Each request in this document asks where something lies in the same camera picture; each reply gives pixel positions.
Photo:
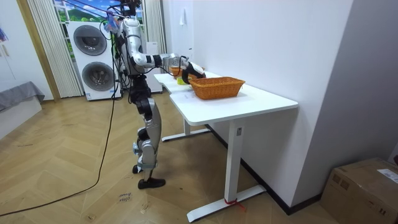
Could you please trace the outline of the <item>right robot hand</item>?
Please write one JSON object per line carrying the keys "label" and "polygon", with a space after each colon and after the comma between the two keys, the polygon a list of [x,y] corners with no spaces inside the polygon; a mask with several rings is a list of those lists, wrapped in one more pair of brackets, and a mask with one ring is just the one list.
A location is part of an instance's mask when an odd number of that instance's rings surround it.
{"label": "right robot hand", "polygon": [[190,84],[189,75],[193,75],[195,78],[206,77],[204,69],[195,63],[184,62],[180,68],[182,69],[182,80],[188,85]]}

